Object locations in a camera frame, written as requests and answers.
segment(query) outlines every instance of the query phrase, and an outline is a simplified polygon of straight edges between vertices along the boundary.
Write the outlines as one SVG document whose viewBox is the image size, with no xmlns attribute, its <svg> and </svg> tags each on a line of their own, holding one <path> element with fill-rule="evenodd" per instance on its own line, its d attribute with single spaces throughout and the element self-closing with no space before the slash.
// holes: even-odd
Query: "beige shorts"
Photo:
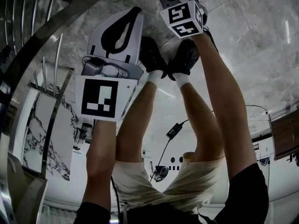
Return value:
<svg viewBox="0 0 299 224">
<path fill-rule="evenodd" d="M 151 185 L 143 162 L 116 161 L 112 177 L 118 190 L 121 210 L 168 203 L 177 210 L 197 214 L 202 203 L 213 196 L 217 170 L 224 158 L 190 162 L 192 154 L 183 155 L 178 176 L 163 193 Z"/>
</svg>

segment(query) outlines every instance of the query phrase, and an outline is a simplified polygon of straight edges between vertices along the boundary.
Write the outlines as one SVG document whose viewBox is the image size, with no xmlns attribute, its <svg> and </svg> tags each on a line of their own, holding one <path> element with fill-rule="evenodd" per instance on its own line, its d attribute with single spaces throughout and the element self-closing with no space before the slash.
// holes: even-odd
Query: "black cable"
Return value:
<svg viewBox="0 0 299 224">
<path fill-rule="evenodd" d="M 184 122 L 180 123 L 180 125 L 183 125 L 184 123 L 186 123 L 187 121 L 189 121 L 188 119 L 185 120 Z"/>
<path fill-rule="evenodd" d="M 262 108 L 262 109 L 266 110 L 266 114 L 268 114 L 268 110 L 265 109 L 264 107 L 259 106 L 259 105 L 246 105 L 246 106 Z"/>
<path fill-rule="evenodd" d="M 171 140 L 171 139 L 168 140 L 168 142 L 167 142 L 167 144 L 166 144 L 166 146 L 165 146 L 165 148 L 164 148 L 164 151 L 163 151 L 163 153 L 162 153 L 162 156 L 161 156 L 161 158 L 160 158 L 160 161 L 159 161 L 157 167 L 160 165 L 160 162 L 161 162 L 161 160 L 162 160 L 162 158 L 163 158 L 163 155 L 164 155 L 164 153 L 165 153 L 165 150 L 166 150 L 166 148 L 167 148 L 167 146 L 168 146 L 170 140 Z M 153 179 L 153 176 L 154 176 L 154 174 L 155 174 L 156 171 L 157 171 L 157 169 L 155 169 L 153 175 L 151 176 L 150 182 L 151 182 L 151 180 Z"/>
<path fill-rule="evenodd" d="M 270 183 L 270 165 L 269 165 L 269 172 L 268 172 L 268 186 L 267 186 L 268 191 L 269 191 L 269 183 Z"/>
<path fill-rule="evenodd" d="M 121 209 L 120 209 L 120 200 L 118 199 L 118 193 L 117 193 L 117 189 L 116 189 L 116 186 L 115 186 L 115 183 L 113 181 L 113 177 L 111 177 L 111 183 L 112 183 L 112 186 L 113 186 L 113 189 L 114 189 L 114 192 L 115 192 L 115 195 L 116 195 L 116 201 L 117 201 L 117 212 L 118 212 L 118 221 L 119 223 L 121 223 L 120 221 L 120 214 L 121 214 Z"/>
</svg>

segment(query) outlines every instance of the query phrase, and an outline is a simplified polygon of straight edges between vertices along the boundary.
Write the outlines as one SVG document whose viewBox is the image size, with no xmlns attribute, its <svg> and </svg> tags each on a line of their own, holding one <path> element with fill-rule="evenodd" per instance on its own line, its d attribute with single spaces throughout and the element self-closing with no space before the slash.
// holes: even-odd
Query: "marble wall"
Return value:
<svg viewBox="0 0 299 224">
<path fill-rule="evenodd" d="M 40 94 L 30 116 L 23 165 L 38 172 L 41 171 L 43 145 L 55 101 L 51 97 Z M 51 134 L 46 177 L 52 175 L 70 180 L 72 149 L 78 125 L 79 119 L 75 114 L 75 93 L 66 90 Z"/>
</svg>

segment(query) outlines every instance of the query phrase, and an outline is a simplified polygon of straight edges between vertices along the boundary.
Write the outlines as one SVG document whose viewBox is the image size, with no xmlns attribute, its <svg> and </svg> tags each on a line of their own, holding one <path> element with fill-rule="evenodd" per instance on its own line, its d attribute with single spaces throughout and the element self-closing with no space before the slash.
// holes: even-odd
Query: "black shirt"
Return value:
<svg viewBox="0 0 299 224">
<path fill-rule="evenodd" d="M 269 207 L 265 178 L 258 164 L 253 164 L 238 173 L 231 181 L 225 207 L 211 223 L 263 224 Z M 127 212 L 128 224 L 200 224 L 198 215 L 191 215 L 163 203 L 144 206 Z M 93 203 L 82 203 L 77 211 L 75 224 L 109 224 L 110 212 Z"/>
</svg>

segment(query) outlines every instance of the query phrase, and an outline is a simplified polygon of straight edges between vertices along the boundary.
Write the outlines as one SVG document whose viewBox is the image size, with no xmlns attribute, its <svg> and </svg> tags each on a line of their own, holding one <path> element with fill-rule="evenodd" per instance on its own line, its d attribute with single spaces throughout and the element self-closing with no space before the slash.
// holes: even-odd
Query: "wooden cabinet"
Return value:
<svg viewBox="0 0 299 224">
<path fill-rule="evenodd" d="M 275 160 L 299 151 L 299 110 L 271 122 L 271 128 Z"/>
</svg>

